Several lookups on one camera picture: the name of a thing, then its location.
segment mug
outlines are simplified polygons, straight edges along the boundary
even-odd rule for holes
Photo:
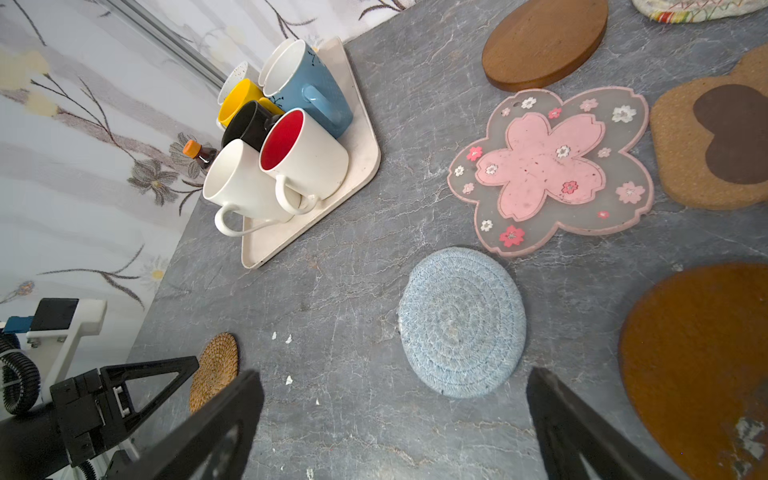
[[[294,108],[266,136],[259,164],[277,180],[275,197],[280,206],[300,215],[339,189],[349,168],[349,153],[307,112]],[[291,202],[290,194],[295,192],[307,199],[302,209]]]
[[[279,118],[279,115],[272,115],[272,112],[255,101],[249,101],[237,112],[225,130],[221,147],[224,148],[232,140],[239,138],[254,150],[261,151],[266,134]]]
[[[224,99],[227,98],[227,95],[229,95],[232,89],[235,88],[235,85],[239,84],[244,78],[249,78],[251,81],[258,81],[260,76],[261,73],[259,73],[257,69],[251,66],[247,61],[244,61],[236,66],[234,70],[232,70],[232,73],[230,73],[230,76],[227,77],[221,90],[219,90],[219,97],[216,101],[219,102],[219,105],[224,103]]]
[[[214,218],[216,228],[228,237],[242,237],[267,225],[284,223],[293,215],[283,209],[274,196],[275,180],[259,169],[259,152],[239,138],[221,149],[203,182],[203,198],[221,206]],[[298,207],[301,196],[284,192],[286,202]],[[224,214],[234,211],[263,222],[238,232],[224,223]]]
[[[228,127],[237,112],[249,101],[258,102],[272,112],[272,114],[278,115],[285,113],[264,97],[261,88],[258,88],[256,84],[248,78],[244,78],[243,80],[240,80],[240,83],[235,85],[235,88],[233,88],[230,94],[227,95],[227,98],[224,99],[224,103],[221,104],[221,109],[219,109],[218,121],[221,122],[224,127]]]
[[[272,52],[272,55],[264,62],[264,68],[261,69],[261,73],[259,74],[259,81],[257,82],[259,86],[264,89],[264,82],[266,82],[266,76],[270,73],[270,70],[272,70],[272,65],[275,64],[275,60],[278,59],[279,56],[283,54],[283,52],[291,46],[292,43],[294,43],[296,40],[292,38],[287,38],[280,43],[280,45],[277,45],[277,48],[275,48],[275,51]]]
[[[352,123],[344,93],[304,40],[296,40],[275,60],[266,75],[264,94],[283,110],[302,108],[334,138]]]

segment light blue woven coaster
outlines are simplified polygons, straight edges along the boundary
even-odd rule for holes
[[[400,300],[399,326],[416,375],[459,399],[501,385],[525,344],[515,282],[493,259],[467,248],[446,248],[416,265]]]

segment yellow mug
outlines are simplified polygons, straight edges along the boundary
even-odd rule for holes
[[[258,102],[273,115],[282,115],[286,113],[280,110],[280,108],[268,98],[265,98],[264,93],[255,83],[248,78],[244,78],[240,83],[235,85],[235,88],[233,88],[230,94],[227,95],[227,98],[224,99],[224,103],[221,104],[221,109],[219,110],[218,121],[224,127],[228,126],[243,105],[252,100]]]

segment bottle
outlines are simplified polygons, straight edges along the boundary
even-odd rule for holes
[[[187,144],[184,145],[184,149],[182,151],[189,158],[194,158],[194,160],[203,170],[208,170],[219,153],[219,151],[215,148],[204,147],[194,140],[188,141]]]

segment floral wallpaper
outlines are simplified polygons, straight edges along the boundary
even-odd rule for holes
[[[355,38],[416,0],[138,0],[221,71],[248,60],[261,69],[286,38],[317,47]]]
[[[46,296],[108,302],[70,374],[120,363],[217,144],[214,88],[95,0],[0,1],[0,316]]]

